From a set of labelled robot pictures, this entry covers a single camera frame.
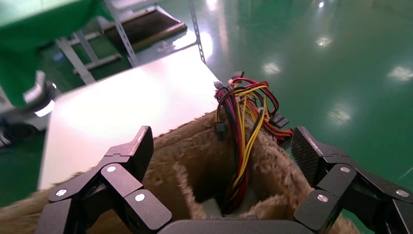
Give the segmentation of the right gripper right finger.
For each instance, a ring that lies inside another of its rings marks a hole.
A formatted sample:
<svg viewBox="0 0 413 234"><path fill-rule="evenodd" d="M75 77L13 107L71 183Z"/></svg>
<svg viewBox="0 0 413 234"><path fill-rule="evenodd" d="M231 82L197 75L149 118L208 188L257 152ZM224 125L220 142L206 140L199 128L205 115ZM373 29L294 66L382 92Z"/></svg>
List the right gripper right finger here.
<svg viewBox="0 0 413 234"><path fill-rule="evenodd" d="M413 194L361 168L336 146L296 127L291 153L313 191L295 211L295 220L315 234L327 233L342 210L353 213L376 234L413 231Z"/></svg>

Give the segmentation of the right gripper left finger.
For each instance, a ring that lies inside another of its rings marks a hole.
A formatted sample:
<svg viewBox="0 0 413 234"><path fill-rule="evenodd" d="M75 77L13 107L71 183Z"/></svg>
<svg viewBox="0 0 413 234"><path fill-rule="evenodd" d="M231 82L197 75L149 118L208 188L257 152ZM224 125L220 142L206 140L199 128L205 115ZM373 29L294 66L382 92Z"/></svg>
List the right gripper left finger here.
<svg viewBox="0 0 413 234"><path fill-rule="evenodd" d="M84 234L109 210L134 234L159 232L172 214L142 183L153 149L149 126L112 146L95 167L51 190L35 233Z"/></svg>

